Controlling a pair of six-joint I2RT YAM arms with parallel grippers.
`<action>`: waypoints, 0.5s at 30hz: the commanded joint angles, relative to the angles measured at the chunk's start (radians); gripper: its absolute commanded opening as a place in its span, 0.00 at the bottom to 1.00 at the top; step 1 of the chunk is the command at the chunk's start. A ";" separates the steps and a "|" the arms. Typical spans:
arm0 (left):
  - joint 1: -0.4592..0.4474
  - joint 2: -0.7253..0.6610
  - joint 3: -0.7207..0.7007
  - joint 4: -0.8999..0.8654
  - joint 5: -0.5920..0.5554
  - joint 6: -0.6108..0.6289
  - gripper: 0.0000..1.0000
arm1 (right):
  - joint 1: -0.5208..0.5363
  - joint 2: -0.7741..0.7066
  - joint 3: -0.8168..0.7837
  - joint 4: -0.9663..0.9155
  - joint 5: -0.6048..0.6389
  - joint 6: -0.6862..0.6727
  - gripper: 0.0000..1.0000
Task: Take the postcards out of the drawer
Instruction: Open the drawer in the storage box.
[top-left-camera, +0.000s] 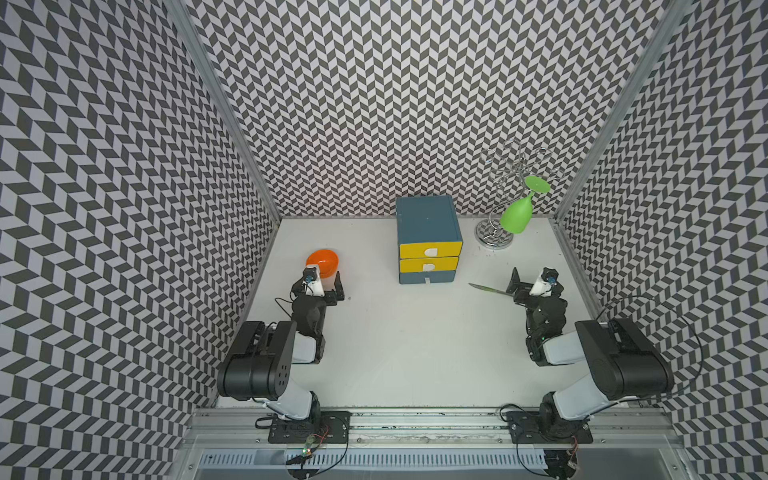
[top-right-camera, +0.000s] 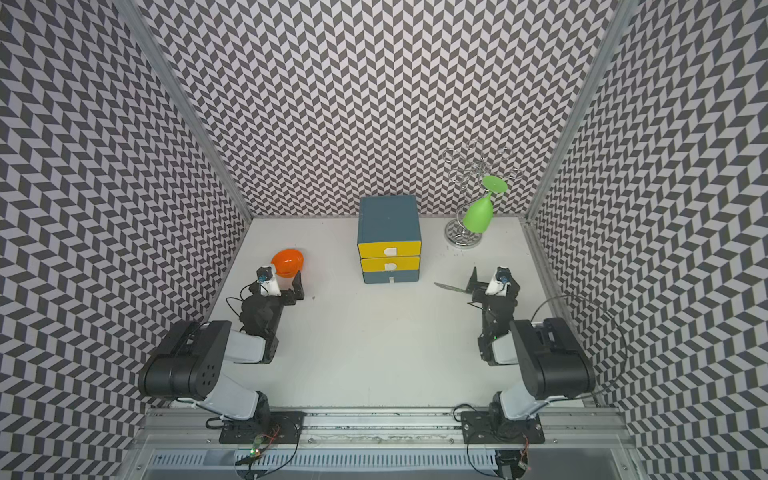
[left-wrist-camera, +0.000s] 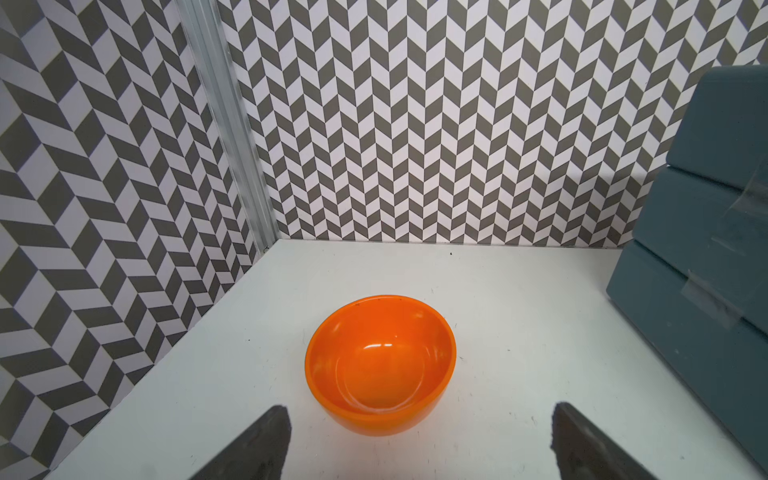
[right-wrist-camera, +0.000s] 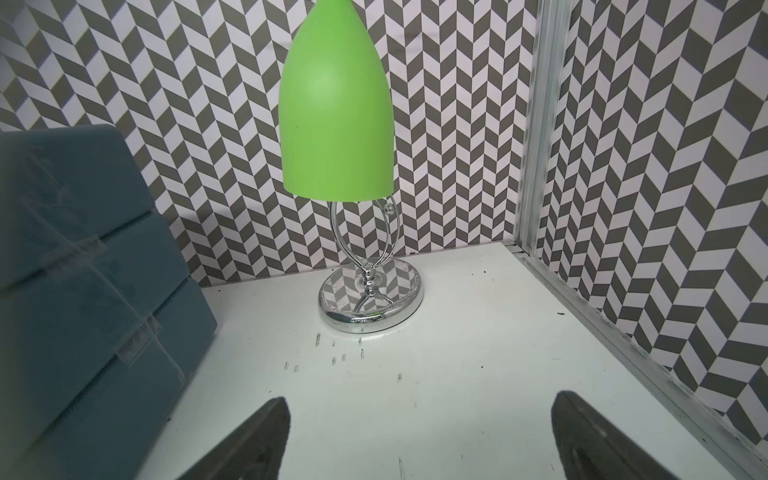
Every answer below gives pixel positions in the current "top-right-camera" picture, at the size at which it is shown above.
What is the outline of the teal drawer cabinet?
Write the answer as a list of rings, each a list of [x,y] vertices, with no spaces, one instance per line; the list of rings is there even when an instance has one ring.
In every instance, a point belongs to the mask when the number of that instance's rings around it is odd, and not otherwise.
[[[417,199],[411,195],[367,196],[360,200],[359,243],[422,242]]]

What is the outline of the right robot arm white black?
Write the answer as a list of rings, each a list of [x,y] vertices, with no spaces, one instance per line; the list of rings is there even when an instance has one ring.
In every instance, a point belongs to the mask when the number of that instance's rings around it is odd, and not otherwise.
[[[520,285],[506,267],[484,282],[473,271],[465,292],[481,310],[480,357],[490,366],[513,366],[520,379],[496,393],[489,404],[491,427],[501,432],[532,420],[556,401],[591,393],[596,375],[591,360],[559,317],[538,323],[517,319]]]

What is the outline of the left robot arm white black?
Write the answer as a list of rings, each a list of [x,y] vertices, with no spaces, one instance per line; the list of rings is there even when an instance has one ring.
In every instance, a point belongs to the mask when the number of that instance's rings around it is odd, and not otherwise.
[[[305,298],[302,274],[296,273],[291,287],[283,290],[273,267],[261,267],[248,290],[251,295],[242,300],[238,331],[225,320],[172,325],[139,373],[140,393],[190,403],[218,415],[227,425],[266,429],[271,423],[267,396],[244,387],[222,368],[226,362],[271,363],[284,308]]]

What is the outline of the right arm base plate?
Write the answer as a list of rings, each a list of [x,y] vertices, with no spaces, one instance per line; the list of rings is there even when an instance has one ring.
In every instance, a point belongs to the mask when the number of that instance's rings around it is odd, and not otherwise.
[[[502,414],[463,410],[457,417],[464,443],[468,445],[545,443],[544,430],[538,416],[508,420]]]

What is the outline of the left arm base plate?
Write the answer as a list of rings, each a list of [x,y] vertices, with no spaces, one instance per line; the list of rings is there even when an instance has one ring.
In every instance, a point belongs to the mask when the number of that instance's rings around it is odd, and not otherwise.
[[[224,445],[256,444],[262,440],[273,445],[296,444],[304,420],[305,413],[299,410],[272,412],[264,418],[224,420],[218,441]]]

